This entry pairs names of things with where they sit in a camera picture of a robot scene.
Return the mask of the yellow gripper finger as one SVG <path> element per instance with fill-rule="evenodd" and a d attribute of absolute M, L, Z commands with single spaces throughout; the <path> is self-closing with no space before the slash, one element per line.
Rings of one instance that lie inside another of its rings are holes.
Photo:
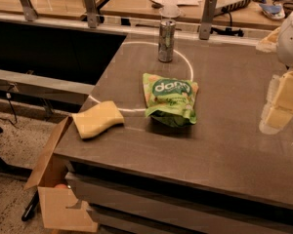
<path fill-rule="evenodd" d="M 279 32 L 280 28 L 278 27 L 268 36 L 260 40 L 256 45 L 256 49 L 264 53 L 275 53 Z"/>
<path fill-rule="evenodd" d="M 263 134 L 275 135 L 293 118 L 293 68 L 270 81 L 259 129 Z"/>

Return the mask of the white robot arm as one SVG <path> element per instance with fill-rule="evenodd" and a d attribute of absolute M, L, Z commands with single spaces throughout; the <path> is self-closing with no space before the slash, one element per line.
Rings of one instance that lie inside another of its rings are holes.
<path fill-rule="evenodd" d="M 256 49 L 276 52 L 278 60 L 288 68 L 281 76 L 272 77 L 259 124 L 263 134 L 274 135 L 293 118 L 293 11 L 281 27 L 257 44 Z"/>

